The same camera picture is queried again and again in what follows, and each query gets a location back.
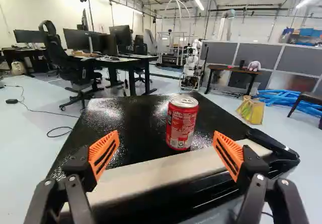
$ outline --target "office chair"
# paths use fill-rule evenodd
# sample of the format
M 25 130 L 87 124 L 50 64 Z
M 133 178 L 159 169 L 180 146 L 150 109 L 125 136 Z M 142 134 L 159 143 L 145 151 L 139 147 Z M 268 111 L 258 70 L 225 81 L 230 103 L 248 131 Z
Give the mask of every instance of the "office chair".
M 143 43 L 143 35 L 136 35 L 134 39 L 134 54 L 143 54 L 147 55 L 147 45 Z M 135 67 L 134 72 L 139 75 L 139 77 L 135 78 L 135 82 L 143 82 L 145 83 L 145 79 L 141 77 L 144 74 L 144 67 Z
M 68 56 L 61 46 L 60 37 L 56 34 L 56 28 L 51 21 L 43 21 L 38 28 L 42 32 L 44 43 L 53 65 L 59 69 L 60 77 L 71 82 L 72 87 L 66 87 L 65 89 L 77 93 L 77 96 L 69 97 L 70 101 L 60 105 L 59 108 L 64 111 L 66 106 L 81 101 L 82 109 L 84 109 L 85 100 L 89 100 L 94 92 L 103 90 L 103 88 L 97 87 L 100 82 L 98 79 L 102 79 L 102 74 L 94 72 L 95 59 Z M 91 90 L 82 91 L 90 86 L 92 86 Z
M 136 35 L 133 45 L 134 54 L 147 55 L 147 44 L 143 42 L 143 35 Z
M 134 72 L 139 75 L 139 77 L 134 78 L 135 82 L 145 83 L 145 78 L 141 77 L 141 75 L 144 74 L 144 68 L 135 67 Z

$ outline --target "yellow bag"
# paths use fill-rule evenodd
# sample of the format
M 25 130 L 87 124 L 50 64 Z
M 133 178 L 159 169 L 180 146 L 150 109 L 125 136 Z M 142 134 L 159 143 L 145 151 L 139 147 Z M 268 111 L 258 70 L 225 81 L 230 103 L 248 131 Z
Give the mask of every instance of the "yellow bag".
M 244 96 L 244 101 L 236 112 L 250 124 L 262 124 L 264 102 L 252 100 L 250 96 Z

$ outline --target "floor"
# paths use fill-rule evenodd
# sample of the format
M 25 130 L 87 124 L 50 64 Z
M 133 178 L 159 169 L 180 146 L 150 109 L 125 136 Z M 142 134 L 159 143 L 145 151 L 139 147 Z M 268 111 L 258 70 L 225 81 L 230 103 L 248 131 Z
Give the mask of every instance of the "floor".
M 153 69 L 151 72 L 162 71 L 164 74 L 175 74 L 162 69 Z M 125 79 L 126 73 L 120 71 L 120 80 Z M 154 94 L 167 94 L 179 92 L 178 80 L 152 76 L 152 88 L 158 88 Z M 37 78 L 25 76 L 9 77 L 3 79 L 4 84 L 23 86 L 26 105 L 33 110 L 61 113 L 58 105 L 68 100 L 73 93 L 63 87 L 68 86 L 56 77 L 39 75 Z M 144 84 L 136 83 L 137 94 L 144 92 Z M 97 97 L 122 96 L 122 89 L 106 89 Z M 9 98 L 20 98 L 21 88 L 6 87 L 0 89 L 0 114 L 2 121 L 0 164 L 3 167 L 3 178 L 0 182 L 2 190 L 1 217 L 3 223 L 22 223 L 30 198 L 35 186 L 47 174 L 52 162 L 63 146 L 67 135 L 48 138 L 47 131 L 60 126 L 73 127 L 77 118 L 35 113 L 27 111 L 21 104 L 8 105 Z M 242 102 L 227 96 L 205 95 L 232 115 L 241 119 L 235 112 Z M 80 104 L 73 104 L 66 108 L 64 114 L 80 116 Z M 288 107 L 266 107 L 262 125 L 256 128 L 271 135 L 273 138 L 296 150 L 301 156 L 301 163 L 289 176 L 299 189 L 310 223 L 320 223 L 320 200 L 322 192 L 319 191 L 322 180 L 319 171 L 314 166 L 322 153 L 322 130 L 318 129 L 319 119 L 295 111 L 291 118 L 287 118 Z M 263 217 L 261 223 L 273 223 L 269 217 Z

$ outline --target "gray partition panel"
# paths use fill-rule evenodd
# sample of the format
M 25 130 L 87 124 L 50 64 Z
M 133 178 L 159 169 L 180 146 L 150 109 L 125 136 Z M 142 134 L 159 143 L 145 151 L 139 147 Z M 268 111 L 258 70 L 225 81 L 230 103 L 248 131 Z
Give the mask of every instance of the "gray partition panel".
M 322 73 L 322 50 L 285 46 L 277 70 L 320 76 Z
M 311 92 L 318 78 L 298 76 L 276 71 L 272 74 L 269 89 L 286 89 L 299 92 Z
M 264 90 L 266 88 L 266 85 L 268 83 L 268 80 L 270 79 L 271 76 L 271 71 L 261 71 L 262 74 L 259 74 L 255 78 L 255 82 L 260 82 L 260 86 L 258 87 L 259 90 Z M 242 72 L 232 72 L 230 75 L 229 87 L 236 87 L 236 88 L 242 88 L 246 89 L 247 84 L 251 82 L 251 76 L 246 73 Z
M 205 59 L 206 57 L 206 44 L 209 46 L 207 57 L 208 63 L 232 64 L 233 57 L 237 48 L 237 43 L 207 41 L 203 42 L 200 59 Z
M 320 81 L 320 83 L 318 84 L 314 94 L 317 94 L 319 96 L 322 96 L 322 81 Z
M 245 65 L 257 60 L 262 68 L 273 69 L 281 49 L 281 45 L 241 43 L 235 65 L 239 65 L 241 60 L 245 60 Z

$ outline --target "soda can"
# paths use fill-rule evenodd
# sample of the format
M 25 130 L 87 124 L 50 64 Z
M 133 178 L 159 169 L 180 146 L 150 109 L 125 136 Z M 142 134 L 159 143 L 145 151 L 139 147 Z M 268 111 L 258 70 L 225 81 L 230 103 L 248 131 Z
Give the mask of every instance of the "soda can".
M 198 101 L 190 96 L 173 97 L 168 106 L 166 143 L 175 150 L 190 148 L 195 130 Z

